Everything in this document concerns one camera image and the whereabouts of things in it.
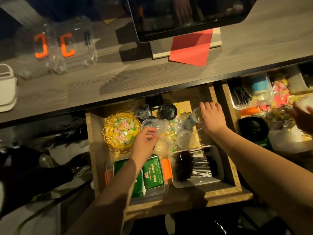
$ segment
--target green package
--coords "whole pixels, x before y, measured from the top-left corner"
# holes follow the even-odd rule
[[[125,162],[127,162],[128,159],[125,160],[121,160],[121,161],[116,161],[113,165],[113,175],[115,176],[119,170],[122,168],[122,166],[124,165]],[[135,185],[134,185],[134,189],[133,189],[133,193],[131,194],[132,198],[136,198],[136,197],[142,197],[146,195],[146,188],[143,182],[143,173],[142,170],[139,172],[136,181],[135,181]]]
[[[146,189],[155,188],[164,185],[163,174],[160,159],[157,155],[153,154],[144,164],[144,184]]]

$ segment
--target monitor screen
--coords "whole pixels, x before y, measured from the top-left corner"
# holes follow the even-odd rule
[[[243,21],[256,0],[128,0],[140,42]]]

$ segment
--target gray countertop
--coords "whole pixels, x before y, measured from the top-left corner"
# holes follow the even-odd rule
[[[168,58],[152,60],[149,43],[136,41],[130,18],[93,23],[97,63],[64,75],[18,79],[18,102],[13,110],[0,113],[0,124],[217,81],[293,59],[313,60],[312,23],[313,0],[258,0],[242,23],[221,27],[223,45],[210,50],[205,68]],[[7,41],[0,43],[2,51],[9,49]],[[5,61],[13,69],[15,62]]]

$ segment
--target red sticky note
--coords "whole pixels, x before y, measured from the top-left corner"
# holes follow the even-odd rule
[[[205,67],[209,55],[213,30],[175,36],[170,61]]]

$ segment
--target cork board drawer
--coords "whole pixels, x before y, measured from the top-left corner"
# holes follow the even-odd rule
[[[212,84],[203,84],[192,88],[176,90],[162,94],[165,103],[189,101],[192,109],[199,102],[217,102],[217,96]],[[129,110],[131,104],[144,104],[145,99],[135,99],[88,110],[86,121],[90,156],[96,197],[105,188],[104,172],[106,163],[114,156],[112,150],[103,139],[105,118],[120,110]],[[162,200],[131,205],[127,211],[127,219],[157,216],[189,210],[197,207],[215,206],[252,198],[252,194],[240,185],[235,165],[225,152],[219,148],[222,158],[225,178],[221,182],[188,188],[175,188],[169,182],[168,193]]]

